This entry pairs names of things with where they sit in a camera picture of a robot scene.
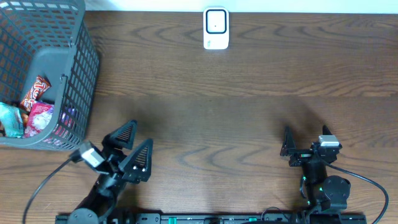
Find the wood grain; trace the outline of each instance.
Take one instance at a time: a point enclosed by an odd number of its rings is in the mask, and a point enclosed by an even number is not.
[[[336,166],[383,186],[398,219],[398,17],[231,14],[226,50],[202,45],[200,13],[87,12],[101,55],[87,138],[95,144],[129,119],[136,143],[155,141],[152,177],[119,206],[163,212],[300,208],[301,170],[279,157],[285,125],[308,147],[327,124],[343,150]],[[69,152],[0,149],[0,223],[18,223],[31,193]],[[371,223],[384,203],[350,180],[348,211]],[[86,197],[97,175],[84,164],[57,174],[28,223],[53,223]]]

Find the gray plastic basket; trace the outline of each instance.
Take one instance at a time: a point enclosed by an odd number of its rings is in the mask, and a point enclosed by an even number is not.
[[[83,0],[0,0],[0,100],[20,102],[41,75],[52,87],[40,100],[54,103],[41,133],[0,144],[64,151],[84,139],[99,65],[84,14]]]

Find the red snack package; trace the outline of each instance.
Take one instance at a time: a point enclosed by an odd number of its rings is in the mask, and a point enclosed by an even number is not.
[[[20,107],[27,112],[30,112],[35,101],[38,100],[50,87],[50,83],[38,75],[36,82],[33,84],[32,88],[30,88],[29,92],[26,93],[24,99],[20,103]]]

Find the white device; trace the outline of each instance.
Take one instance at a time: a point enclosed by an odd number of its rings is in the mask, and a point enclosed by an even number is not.
[[[203,12],[203,46],[226,49],[229,43],[229,14],[223,7],[209,7]]]

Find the candy wrapper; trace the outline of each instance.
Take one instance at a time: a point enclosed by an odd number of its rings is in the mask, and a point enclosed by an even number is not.
[[[29,116],[25,113],[21,113],[22,122],[24,123],[24,128],[27,126],[27,121],[29,120]]]
[[[49,124],[53,112],[54,105],[36,101],[30,111],[24,138],[29,138],[42,132]]]
[[[4,126],[6,136],[21,138],[24,135],[24,125],[18,108],[5,103],[0,103],[0,121]]]
[[[30,112],[36,100],[38,100],[50,87],[50,83],[38,75],[32,88],[30,88],[29,92],[26,93],[24,99],[21,101],[20,107]]]

